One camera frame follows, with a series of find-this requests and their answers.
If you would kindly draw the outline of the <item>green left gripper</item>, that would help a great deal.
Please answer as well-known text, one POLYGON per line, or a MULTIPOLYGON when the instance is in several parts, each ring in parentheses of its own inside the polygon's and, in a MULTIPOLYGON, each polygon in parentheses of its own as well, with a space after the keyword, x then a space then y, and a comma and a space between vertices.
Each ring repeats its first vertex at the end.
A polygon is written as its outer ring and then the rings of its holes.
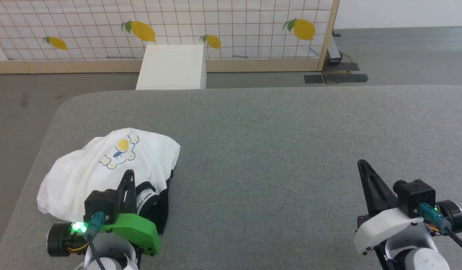
POLYGON ((124 172, 117 188, 117 213, 114 223, 104 224, 99 233, 113 233, 137 247, 141 253, 154 256, 160 253, 156 225, 137 215, 137 195, 134 170, 124 172))

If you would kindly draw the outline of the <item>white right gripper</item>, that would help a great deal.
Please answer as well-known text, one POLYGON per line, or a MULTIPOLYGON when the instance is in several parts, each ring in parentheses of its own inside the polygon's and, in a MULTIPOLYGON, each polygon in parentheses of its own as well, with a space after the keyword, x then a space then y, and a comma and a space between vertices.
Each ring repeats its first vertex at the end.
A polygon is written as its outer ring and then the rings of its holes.
POLYGON ((368 215, 354 234, 354 247, 361 254, 385 243, 385 255, 396 250, 423 247, 423 218, 410 218, 397 207, 397 196, 364 159, 357 162, 368 215))

